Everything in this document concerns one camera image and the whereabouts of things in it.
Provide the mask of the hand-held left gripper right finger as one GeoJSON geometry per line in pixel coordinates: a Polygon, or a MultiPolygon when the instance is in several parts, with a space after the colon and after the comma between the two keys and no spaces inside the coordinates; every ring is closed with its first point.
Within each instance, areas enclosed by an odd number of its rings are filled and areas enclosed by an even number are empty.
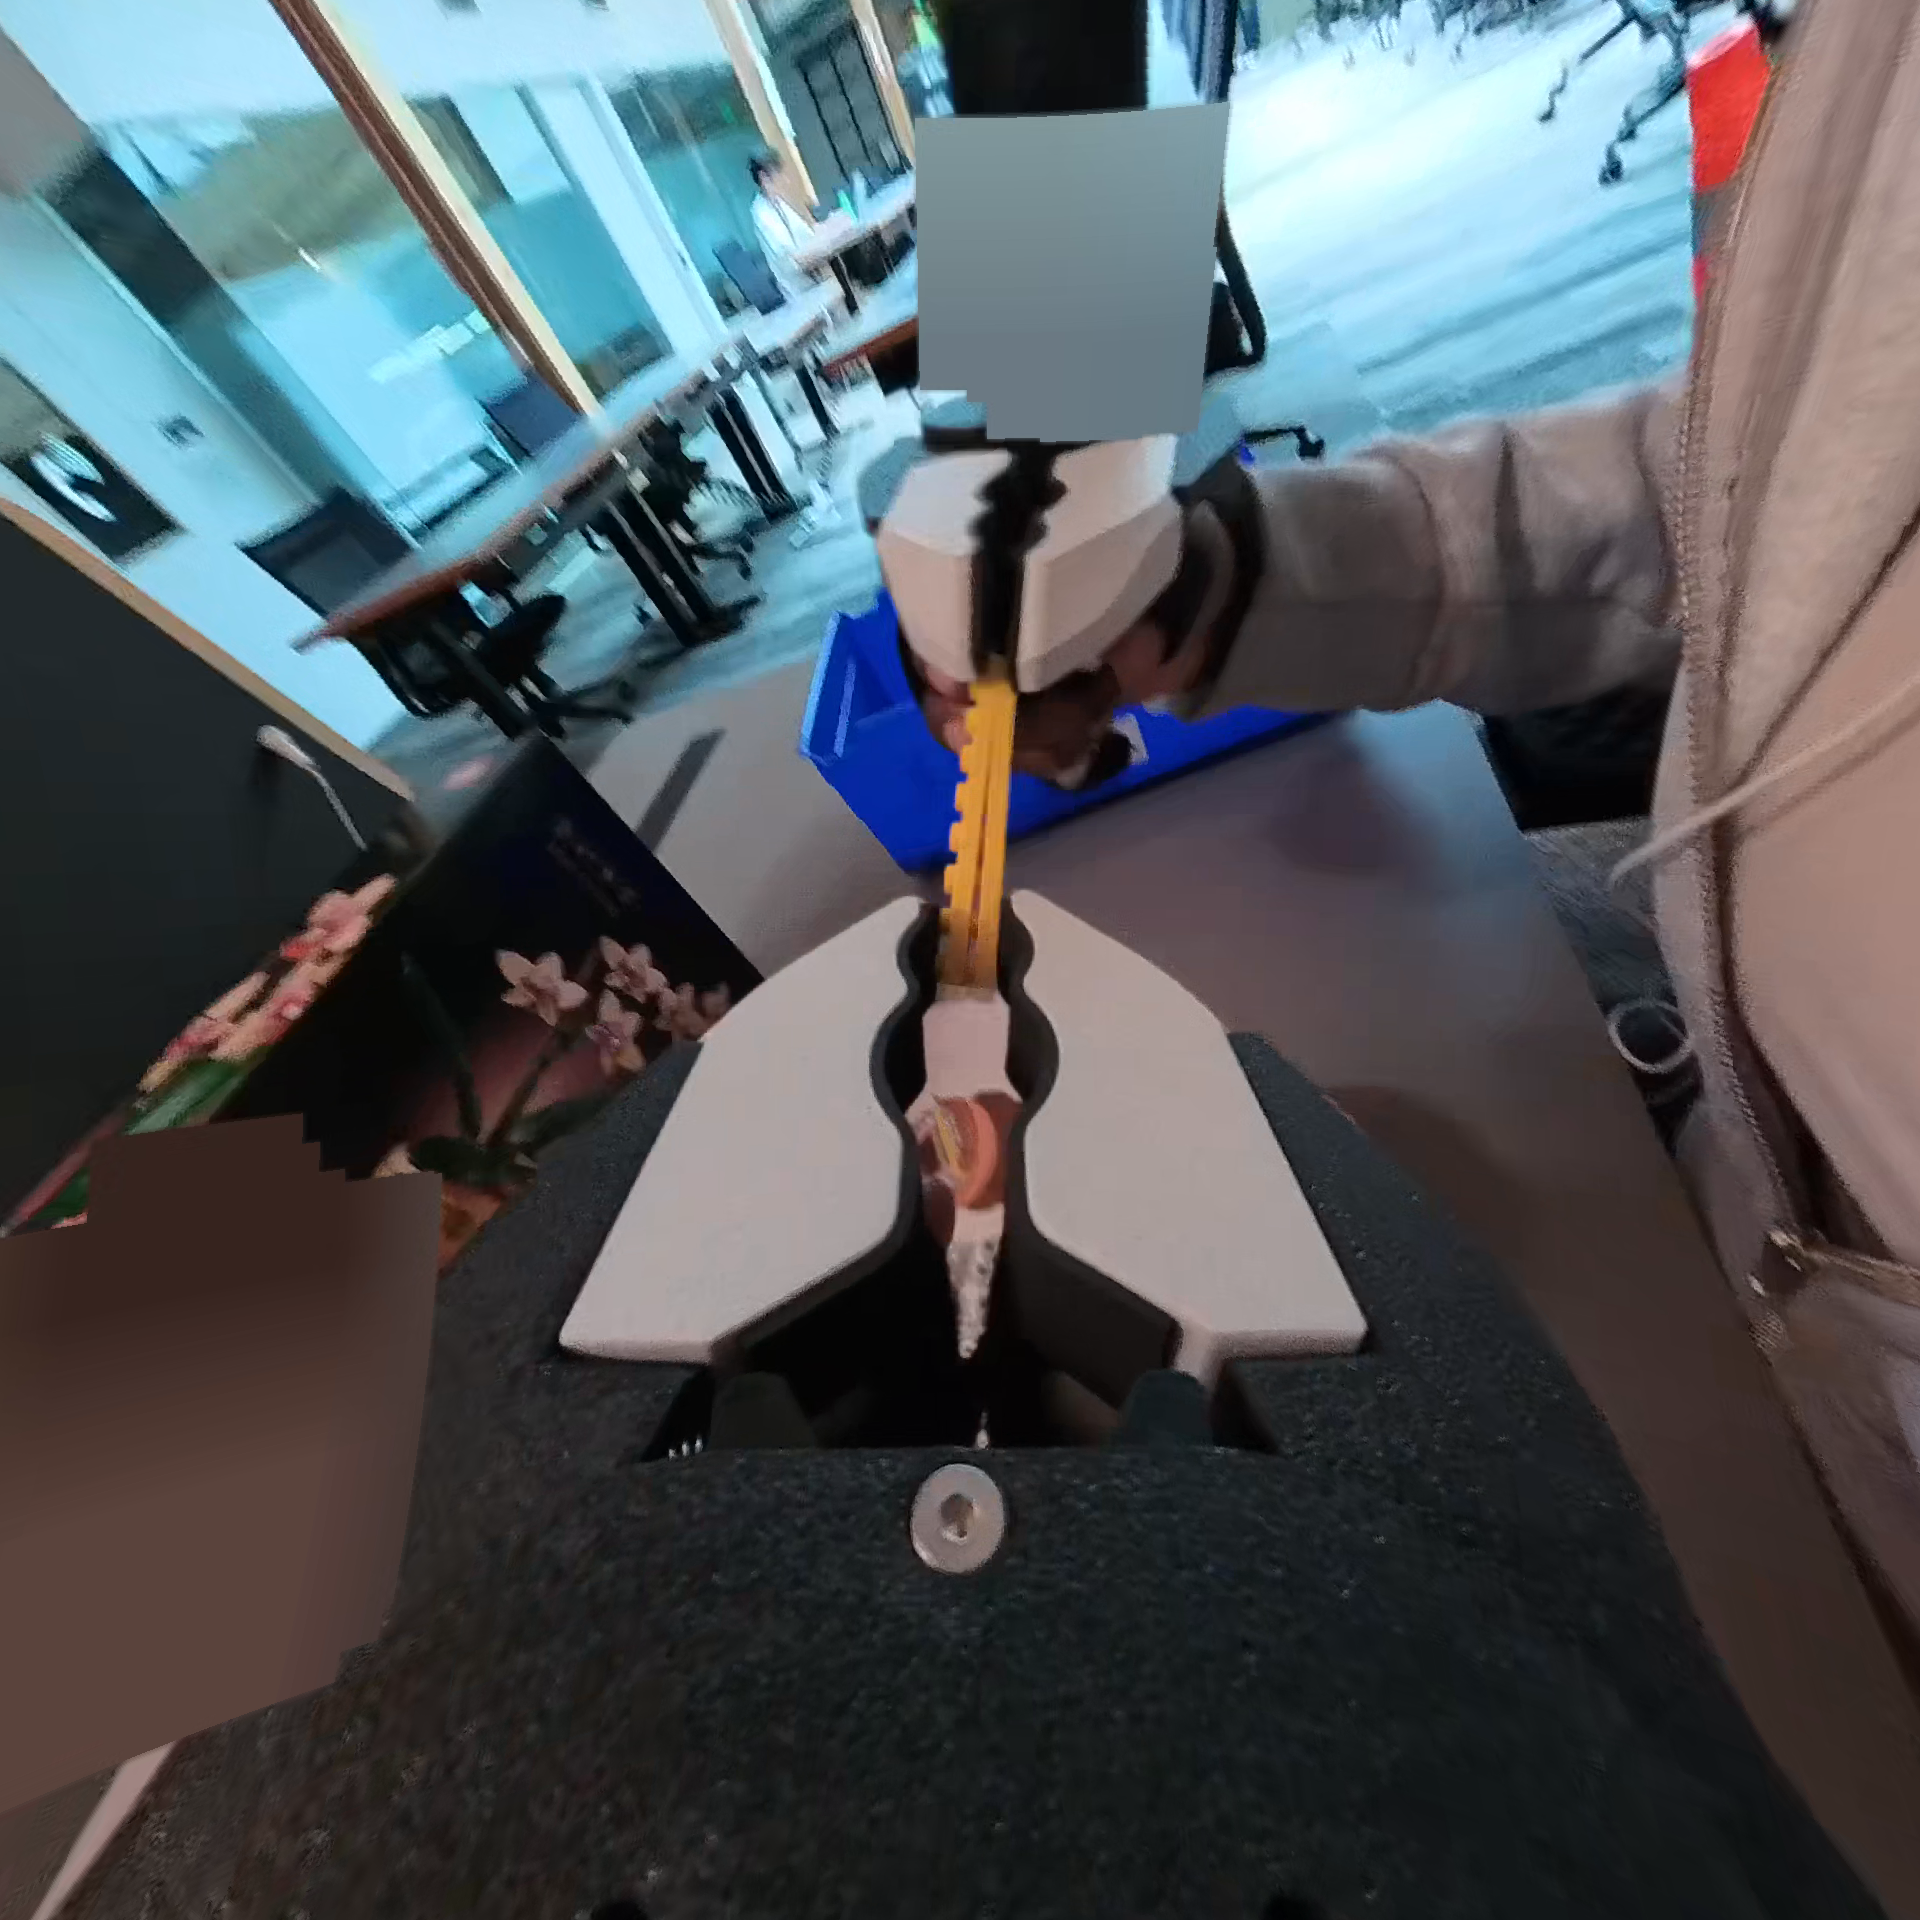
{"type": "Polygon", "coordinates": [[[1353,1356],[1365,1314],[1212,1010],[1041,895],[1011,898],[1001,988],[1018,1338],[1064,1374],[1353,1356]]]}

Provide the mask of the yellow long brick plate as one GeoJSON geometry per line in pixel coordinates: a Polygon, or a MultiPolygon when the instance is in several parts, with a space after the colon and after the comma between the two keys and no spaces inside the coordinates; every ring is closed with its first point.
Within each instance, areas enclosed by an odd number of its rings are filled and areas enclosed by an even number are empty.
{"type": "Polygon", "coordinates": [[[1018,688],[1003,668],[969,694],[949,863],[939,908],[937,995],[1000,995],[1000,940],[1011,792],[1018,744],[1018,688]]]}

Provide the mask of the dark partition panel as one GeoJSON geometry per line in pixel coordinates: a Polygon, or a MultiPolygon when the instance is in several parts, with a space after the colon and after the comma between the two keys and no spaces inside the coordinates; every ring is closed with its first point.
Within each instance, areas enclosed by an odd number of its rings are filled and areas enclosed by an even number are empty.
{"type": "Polygon", "coordinates": [[[425,844],[415,795],[48,520],[5,500],[2,1202],[29,1204],[191,1019],[360,857],[425,844]]]}

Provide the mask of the black background chair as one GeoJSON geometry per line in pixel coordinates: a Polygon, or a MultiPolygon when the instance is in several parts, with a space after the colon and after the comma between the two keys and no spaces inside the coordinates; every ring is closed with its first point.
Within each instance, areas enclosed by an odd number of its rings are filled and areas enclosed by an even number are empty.
{"type": "Polygon", "coordinates": [[[407,715],[472,706],[509,736],[560,731],[570,697],[544,658],[567,611],[563,595],[516,598],[493,564],[480,580],[392,584],[416,550],[385,510],[346,488],[241,553],[315,615],[295,642],[299,654],[355,651],[407,715]]]}

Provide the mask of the long office table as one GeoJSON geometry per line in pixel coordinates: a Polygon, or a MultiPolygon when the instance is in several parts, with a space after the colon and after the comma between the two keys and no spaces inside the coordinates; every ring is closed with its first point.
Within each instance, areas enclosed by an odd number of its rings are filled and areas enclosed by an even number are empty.
{"type": "Polygon", "coordinates": [[[637,584],[645,598],[677,636],[700,641],[714,614],[695,614],[705,603],[705,591],[665,550],[665,528],[645,500],[640,447],[659,425],[720,417],[733,434],[728,447],[751,476],[751,490],[761,508],[772,512],[787,500],[787,492],[778,470],[761,458],[763,447],[736,418],[736,387],[743,378],[780,367],[826,332],[840,302],[853,300],[851,280],[836,272],[832,287],[753,318],[717,348],[632,378],[599,414],[578,417],[529,467],[516,470],[501,495],[457,512],[445,528],[416,547],[410,568],[392,574],[392,584],[480,580],[484,564],[516,580],[530,564],[541,564],[556,543],[599,518],[627,512],[655,537],[655,545],[640,547],[637,584]]]}

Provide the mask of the blue plastic bin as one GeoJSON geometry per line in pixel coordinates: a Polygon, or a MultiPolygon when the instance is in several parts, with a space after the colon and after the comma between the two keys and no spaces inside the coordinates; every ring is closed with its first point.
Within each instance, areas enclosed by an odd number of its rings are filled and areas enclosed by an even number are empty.
{"type": "MultiPolygon", "coordinates": [[[[1008,836],[1027,839],[1327,720],[1323,714],[1234,710],[1184,722],[1163,712],[1127,710],[1115,728],[1131,760],[1115,780],[1064,792],[1016,775],[1008,836]]],[[[815,665],[801,754],[903,874],[937,874],[949,863],[957,756],[929,731],[907,687],[888,591],[877,591],[872,609],[832,617],[815,665]]]]}

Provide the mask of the brick flowerpot model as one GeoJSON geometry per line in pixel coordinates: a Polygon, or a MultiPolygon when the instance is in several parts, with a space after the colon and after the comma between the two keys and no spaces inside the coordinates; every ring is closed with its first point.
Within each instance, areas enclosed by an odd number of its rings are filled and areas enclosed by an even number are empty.
{"type": "Polygon", "coordinates": [[[907,1129],[919,1153],[923,1217],[946,1262],[955,1350],[971,1361],[993,1314],[1021,1116],[1011,1008],[976,990],[941,993],[921,1039],[927,1086],[907,1107],[907,1129]]]}

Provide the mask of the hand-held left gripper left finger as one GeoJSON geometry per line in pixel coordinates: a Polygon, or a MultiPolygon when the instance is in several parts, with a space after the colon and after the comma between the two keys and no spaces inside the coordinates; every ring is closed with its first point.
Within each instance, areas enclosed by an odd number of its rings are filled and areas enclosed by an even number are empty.
{"type": "Polygon", "coordinates": [[[563,1323],[565,1353],[730,1361],[906,1249],[921,1183],[882,1046],[917,1006],[923,928],[923,902],[892,902],[708,1032],[563,1323]]]}

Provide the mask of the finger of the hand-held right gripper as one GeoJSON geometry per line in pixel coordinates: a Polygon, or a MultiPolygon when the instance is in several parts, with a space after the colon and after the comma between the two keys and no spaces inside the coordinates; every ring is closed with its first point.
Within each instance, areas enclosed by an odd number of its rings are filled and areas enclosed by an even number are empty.
{"type": "Polygon", "coordinates": [[[993,611],[993,490],[1008,447],[911,447],[880,510],[876,550],[903,651],[927,679],[969,687],[1013,682],[1011,615],[993,611]]]}
{"type": "Polygon", "coordinates": [[[1021,556],[1013,679],[1049,691],[1103,665],[1179,574],[1176,436],[1061,454],[1041,534],[1021,556]]]}

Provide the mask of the white tipped stick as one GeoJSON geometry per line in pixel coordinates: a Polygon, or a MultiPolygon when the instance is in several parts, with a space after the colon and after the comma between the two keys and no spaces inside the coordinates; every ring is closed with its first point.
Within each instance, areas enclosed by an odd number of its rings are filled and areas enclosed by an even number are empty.
{"type": "Polygon", "coordinates": [[[332,819],[351,839],[355,854],[364,857],[372,855],[372,844],[364,835],[362,826],[355,822],[337,784],[313,756],[313,752],[293,731],[279,726],[266,726],[256,731],[256,748],[264,754],[276,760],[279,764],[293,768],[307,782],[312,782],[321,792],[332,819]]]}

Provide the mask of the black orchid print set box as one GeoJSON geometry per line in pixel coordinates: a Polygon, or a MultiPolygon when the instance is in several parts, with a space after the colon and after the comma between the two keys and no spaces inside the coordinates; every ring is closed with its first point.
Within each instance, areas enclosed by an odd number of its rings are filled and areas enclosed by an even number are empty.
{"type": "Polygon", "coordinates": [[[399,831],[107,1096],[5,1201],[79,1225],[121,1137],[298,1118],[325,1168],[444,1183],[444,1250],[761,974],[552,740],[496,756],[421,849],[399,831]]]}

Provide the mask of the person's right forearm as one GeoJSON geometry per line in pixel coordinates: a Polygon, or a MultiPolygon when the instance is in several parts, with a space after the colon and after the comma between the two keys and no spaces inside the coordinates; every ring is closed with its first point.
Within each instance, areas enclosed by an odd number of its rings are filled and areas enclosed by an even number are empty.
{"type": "Polygon", "coordinates": [[[1233,585],[1183,712],[1519,715],[1668,694],[1683,399],[1668,380],[1196,497],[1233,585]]]}

